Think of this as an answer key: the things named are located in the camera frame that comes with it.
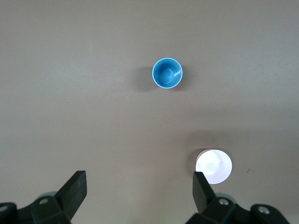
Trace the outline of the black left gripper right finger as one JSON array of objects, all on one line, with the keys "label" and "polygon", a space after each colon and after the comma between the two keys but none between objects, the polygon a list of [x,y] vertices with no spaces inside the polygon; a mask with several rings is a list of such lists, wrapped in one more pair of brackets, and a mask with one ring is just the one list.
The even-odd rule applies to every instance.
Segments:
[{"label": "black left gripper right finger", "polygon": [[202,172],[193,173],[192,195],[198,213],[188,224],[288,224],[276,208],[254,204],[245,210],[226,196],[217,196]]}]

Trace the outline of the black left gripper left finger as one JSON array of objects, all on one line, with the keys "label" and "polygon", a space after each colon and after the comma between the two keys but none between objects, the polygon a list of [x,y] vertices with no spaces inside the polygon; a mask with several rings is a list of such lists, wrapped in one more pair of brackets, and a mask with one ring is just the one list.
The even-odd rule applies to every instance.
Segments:
[{"label": "black left gripper left finger", "polygon": [[87,195],[85,171],[74,175],[52,194],[46,193],[18,209],[12,202],[0,204],[2,224],[70,224]]}]

